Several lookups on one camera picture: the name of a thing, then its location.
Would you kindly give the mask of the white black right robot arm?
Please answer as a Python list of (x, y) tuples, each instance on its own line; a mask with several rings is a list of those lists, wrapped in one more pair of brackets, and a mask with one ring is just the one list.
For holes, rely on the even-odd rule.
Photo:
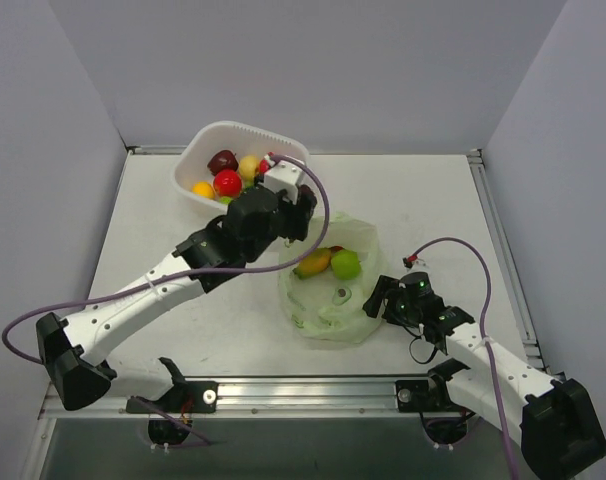
[(588, 391), (558, 380), (491, 338), (457, 306), (432, 289), (425, 272), (400, 279), (382, 275), (364, 303), (369, 317), (416, 329), (445, 355), (413, 391), (417, 411), (460, 408), (506, 430), (540, 479), (570, 479), (606, 456), (606, 438)]

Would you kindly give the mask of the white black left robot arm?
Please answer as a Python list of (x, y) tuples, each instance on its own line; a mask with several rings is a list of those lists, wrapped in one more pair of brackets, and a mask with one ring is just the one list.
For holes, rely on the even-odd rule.
[(277, 238), (304, 240), (317, 198), (306, 185), (296, 193), (290, 201), (284, 191), (251, 187), (114, 298), (65, 318), (41, 317), (39, 357), (63, 407), (80, 410), (108, 393), (118, 373), (107, 358), (134, 333), (241, 275)]

